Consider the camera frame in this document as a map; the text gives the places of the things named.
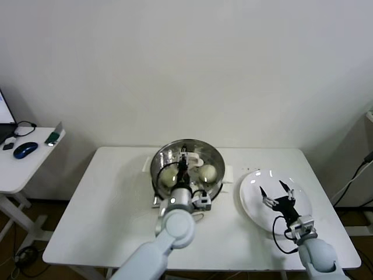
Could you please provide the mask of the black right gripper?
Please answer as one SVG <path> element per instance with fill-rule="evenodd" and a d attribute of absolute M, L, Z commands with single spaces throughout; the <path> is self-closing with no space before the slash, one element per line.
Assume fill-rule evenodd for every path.
<path fill-rule="evenodd" d="M 262 202 L 275 212 L 280 212 L 286 220 L 286 223 L 294 223 L 300 217 L 295 210 L 294 190 L 291 189 L 286 183 L 279 181 L 287 196 L 276 198 L 275 200 L 269 198 L 264 189 L 260 186 Z"/>

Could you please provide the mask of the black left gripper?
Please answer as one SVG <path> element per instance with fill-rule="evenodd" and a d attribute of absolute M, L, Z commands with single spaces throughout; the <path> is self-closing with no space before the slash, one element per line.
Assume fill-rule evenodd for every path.
<path fill-rule="evenodd" d="M 188 163 L 188 148 L 184 145 L 183 152 L 180 152 L 179 154 L 176 188 L 190 188 L 190 177 L 186 163 Z"/>

